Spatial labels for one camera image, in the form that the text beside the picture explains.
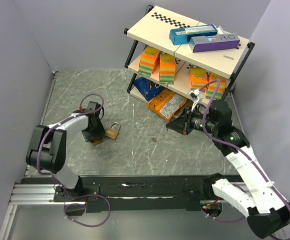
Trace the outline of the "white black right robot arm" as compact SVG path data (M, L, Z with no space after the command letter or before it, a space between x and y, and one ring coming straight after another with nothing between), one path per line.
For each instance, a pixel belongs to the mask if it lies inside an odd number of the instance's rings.
M271 237L290 224L290 201L269 179L244 133L232 124L232 110L223 100L214 100L201 113L198 108L185 108L166 127L182 135L192 130L204 132L234 166L248 193L240 190L224 176L215 173L206 178L203 193L208 199L219 197L240 211L252 232L260 239Z

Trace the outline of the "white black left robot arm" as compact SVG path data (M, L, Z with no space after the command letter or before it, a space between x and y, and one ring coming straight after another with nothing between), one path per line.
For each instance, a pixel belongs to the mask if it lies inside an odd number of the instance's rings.
M72 201L80 200L84 189L81 177L66 164L67 138L81 132L85 142L101 143L105 135L103 116L104 107L90 101L86 108L80 106L68 118L51 125L38 125L33 130L26 163L40 174L51 176Z

